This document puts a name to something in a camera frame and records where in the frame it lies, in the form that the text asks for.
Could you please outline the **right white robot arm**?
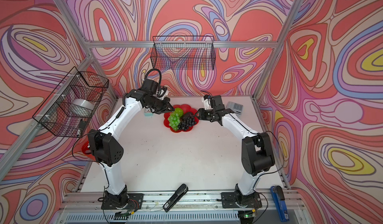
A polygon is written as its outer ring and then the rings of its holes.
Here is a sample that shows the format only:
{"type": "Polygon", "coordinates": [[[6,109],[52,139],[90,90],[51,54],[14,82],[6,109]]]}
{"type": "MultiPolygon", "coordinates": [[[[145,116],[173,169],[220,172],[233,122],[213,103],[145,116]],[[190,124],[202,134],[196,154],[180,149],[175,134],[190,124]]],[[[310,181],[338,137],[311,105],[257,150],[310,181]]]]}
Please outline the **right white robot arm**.
{"type": "Polygon", "coordinates": [[[271,174],[270,169],[275,166],[270,136],[266,132],[260,133],[251,129],[230,109],[215,111],[201,108],[196,116],[199,120],[219,123],[241,141],[244,173],[235,190],[242,197],[255,193],[261,177],[271,174]]]}

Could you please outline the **green bumpy pear fruit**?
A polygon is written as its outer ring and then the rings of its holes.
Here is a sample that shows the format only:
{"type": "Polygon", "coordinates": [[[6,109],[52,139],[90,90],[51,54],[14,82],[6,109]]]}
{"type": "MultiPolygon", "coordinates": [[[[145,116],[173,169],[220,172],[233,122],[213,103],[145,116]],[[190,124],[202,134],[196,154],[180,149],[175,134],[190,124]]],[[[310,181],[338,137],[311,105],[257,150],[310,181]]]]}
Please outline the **green bumpy pear fruit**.
{"type": "Polygon", "coordinates": [[[182,117],[184,115],[184,111],[181,108],[177,107],[175,108],[173,114],[177,117],[182,117]]]}

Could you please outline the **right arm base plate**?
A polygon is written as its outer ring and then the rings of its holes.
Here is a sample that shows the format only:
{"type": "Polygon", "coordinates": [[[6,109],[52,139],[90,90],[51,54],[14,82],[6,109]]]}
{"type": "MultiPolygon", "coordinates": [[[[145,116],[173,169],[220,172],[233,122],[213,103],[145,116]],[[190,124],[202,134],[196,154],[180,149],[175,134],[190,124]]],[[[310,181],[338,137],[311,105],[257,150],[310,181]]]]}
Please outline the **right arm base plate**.
{"type": "Polygon", "coordinates": [[[217,201],[222,203],[224,209],[252,208],[257,210],[262,208],[262,201],[258,192],[250,195],[242,195],[239,191],[223,192],[217,201]]]}

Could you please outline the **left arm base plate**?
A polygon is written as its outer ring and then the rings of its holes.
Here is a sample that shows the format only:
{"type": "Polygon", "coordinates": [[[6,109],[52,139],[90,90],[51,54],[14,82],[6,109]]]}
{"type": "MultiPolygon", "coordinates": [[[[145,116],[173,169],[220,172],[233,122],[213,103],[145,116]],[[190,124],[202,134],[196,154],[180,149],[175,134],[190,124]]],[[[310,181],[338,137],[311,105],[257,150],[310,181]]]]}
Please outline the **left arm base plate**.
{"type": "Polygon", "coordinates": [[[102,210],[128,210],[136,211],[141,209],[143,204],[144,194],[142,193],[127,193],[121,195],[112,195],[105,192],[102,198],[102,210]]]}

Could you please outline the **dark purple grape bunch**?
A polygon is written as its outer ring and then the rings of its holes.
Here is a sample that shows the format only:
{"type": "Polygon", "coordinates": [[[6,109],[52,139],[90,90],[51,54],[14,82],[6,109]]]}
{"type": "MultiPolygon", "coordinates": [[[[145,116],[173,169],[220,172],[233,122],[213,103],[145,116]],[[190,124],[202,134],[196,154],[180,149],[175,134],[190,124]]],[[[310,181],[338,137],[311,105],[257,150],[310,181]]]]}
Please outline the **dark purple grape bunch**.
{"type": "Polygon", "coordinates": [[[195,125],[196,125],[196,120],[195,120],[194,114],[192,112],[187,112],[180,118],[178,129],[181,131],[188,131],[195,125]]]}

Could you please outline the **green grape bunch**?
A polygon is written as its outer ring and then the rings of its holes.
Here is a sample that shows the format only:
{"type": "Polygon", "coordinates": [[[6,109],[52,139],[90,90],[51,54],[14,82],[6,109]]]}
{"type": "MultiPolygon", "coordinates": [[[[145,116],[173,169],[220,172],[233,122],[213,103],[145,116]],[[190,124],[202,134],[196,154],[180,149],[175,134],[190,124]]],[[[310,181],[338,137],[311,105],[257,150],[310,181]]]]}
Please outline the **green grape bunch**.
{"type": "Polygon", "coordinates": [[[168,117],[169,126],[174,130],[179,130],[179,124],[180,124],[180,114],[179,112],[172,112],[170,116],[168,117]]]}

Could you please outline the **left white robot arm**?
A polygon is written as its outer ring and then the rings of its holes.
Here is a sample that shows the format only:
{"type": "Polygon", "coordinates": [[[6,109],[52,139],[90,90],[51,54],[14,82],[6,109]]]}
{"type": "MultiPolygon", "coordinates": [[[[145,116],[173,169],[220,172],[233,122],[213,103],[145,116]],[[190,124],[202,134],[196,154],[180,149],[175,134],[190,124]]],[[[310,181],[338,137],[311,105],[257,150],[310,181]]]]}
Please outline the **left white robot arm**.
{"type": "Polygon", "coordinates": [[[162,88],[159,95],[134,89],[124,94],[121,107],[104,125],[88,133],[91,154],[103,170],[107,181],[105,189],[109,194],[118,196],[126,188],[119,163],[124,154],[124,148],[119,143],[122,132],[144,108],[149,108],[154,114],[174,111],[168,93],[166,88],[162,88]]]}

